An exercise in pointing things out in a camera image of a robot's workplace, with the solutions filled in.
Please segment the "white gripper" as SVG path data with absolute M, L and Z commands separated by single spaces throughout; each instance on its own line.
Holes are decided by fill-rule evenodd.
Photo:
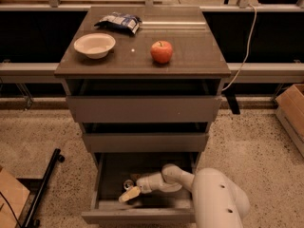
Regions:
M 136 181 L 137 186 L 132 186 L 122 193 L 119 197 L 120 203 L 136 198 L 141 192 L 148 194 L 163 187 L 162 174 L 159 172 L 143 175 L 131 174 L 130 177 L 133 181 Z

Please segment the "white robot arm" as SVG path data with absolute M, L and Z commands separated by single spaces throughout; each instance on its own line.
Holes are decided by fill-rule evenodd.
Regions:
M 192 195 L 198 228 L 243 228 L 242 220 L 250 210 L 246 193 L 214 168 L 191 174 L 169 163 L 161 172 L 141 175 L 136 183 L 126 180 L 123 185 L 120 203 L 155 190 L 170 193 L 186 189 Z

